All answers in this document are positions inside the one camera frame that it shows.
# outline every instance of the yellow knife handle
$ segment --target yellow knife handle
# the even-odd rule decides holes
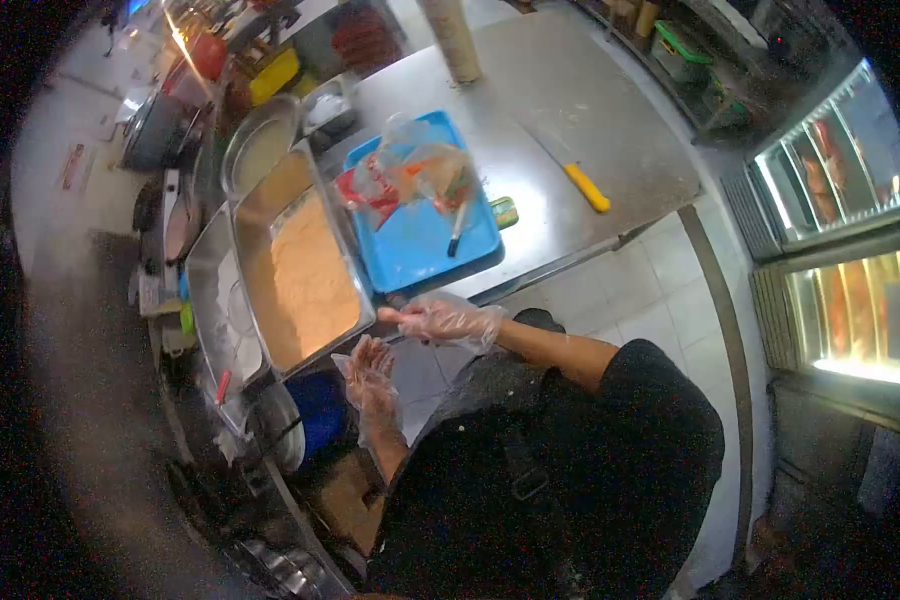
[[[570,181],[574,183],[576,188],[597,212],[607,212],[611,209],[611,201],[600,193],[597,186],[593,184],[590,177],[586,176],[576,164],[568,164],[563,166],[563,172],[567,174]]]

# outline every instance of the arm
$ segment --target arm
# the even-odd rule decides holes
[[[407,438],[392,421],[368,430],[366,438],[376,456],[377,468],[384,476],[384,482],[390,485],[403,459],[410,454]]]
[[[600,340],[537,329],[508,318],[500,322],[497,344],[541,367],[557,367],[584,390],[596,394],[604,371],[620,350]]]
[[[403,312],[377,311],[380,321],[396,323],[400,331],[421,340],[448,342],[487,352],[494,342],[541,367],[557,367],[564,376],[591,393],[619,348],[612,343],[537,329],[507,318],[499,306],[477,308],[446,295],[421,296]]]
[[[346,399],[360,411],[358,444],[371,450],[389,485],[410,452],[397,426],[394,354],[386,343],[363,335],[350,356],[334,354],[333,360],[346,381]]]

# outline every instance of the apron strap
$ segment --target apron strap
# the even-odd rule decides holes
[[[573,545],[566,519],[557,501],[547,471],[537,465],[515,419],[504,415],[502,442],[510,489],[529,517],[533,536],[547,550],[551,563],[555,597],[586,600],[591,586],[573,564]]]

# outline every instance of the kitchen counter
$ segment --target kitchen counter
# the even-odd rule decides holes
[[[520,219],[501,231],[499,264],[441,289],[481,305],[494,302],[692,202],[700,180],[680,141],[636,84],[571,22],[537,12],[475,30],[473,40],[483,70],[473,83],[456,84],[436,46],[361,81],[355,104],[363,129],[319,160],[329,181],[347,153],[378,136],[391,115],[450,114],[486,197],[513,198]],[[595,212],[519,122],[534,124],[556,150],[566,146],[610,199],[610,210]]]

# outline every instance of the refrigerator glass door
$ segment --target refrigerator glass door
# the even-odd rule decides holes
[[[888,285],[900,283],[900,250],[787,275],[802,362],[855,378],[900,383]]]
[[[783,241],[812,239],[899,209],[900,126],[867,60],[753,164]]]

